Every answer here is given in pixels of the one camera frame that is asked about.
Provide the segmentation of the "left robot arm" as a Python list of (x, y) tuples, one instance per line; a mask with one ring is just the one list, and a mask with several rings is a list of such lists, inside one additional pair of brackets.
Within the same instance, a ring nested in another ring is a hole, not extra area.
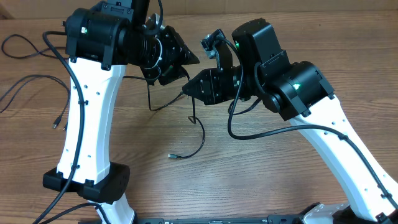
[(102, 223), (134, 223), (125, 194), (130, 169), (109, 158), (109, 138), (118, 90), (128, 65), (149, 85), (169, 84), (198, 64), (161, 14), (148, 16), (148, 1), (101, 1), (79, 8), (64, 23), (71, 78), (65, 145), (58, 165), (43, 177), (59, 195), (74, 192), (95, 207)]

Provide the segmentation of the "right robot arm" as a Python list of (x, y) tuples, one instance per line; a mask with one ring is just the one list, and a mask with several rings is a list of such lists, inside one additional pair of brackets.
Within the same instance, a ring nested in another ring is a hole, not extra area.
[(347, 200), (315, 203), (286, 223), (396, 223), (397, 182), (380, 166), (350, 125), (320, 69), (289, 61), (273, 26), (258, 18), (236, 28), (232, 40), (216, 30), (201, 41), (216, 68), (202, 70), (183, 92), (206, 105), (252, 96), (289, 122), (316, 149)]

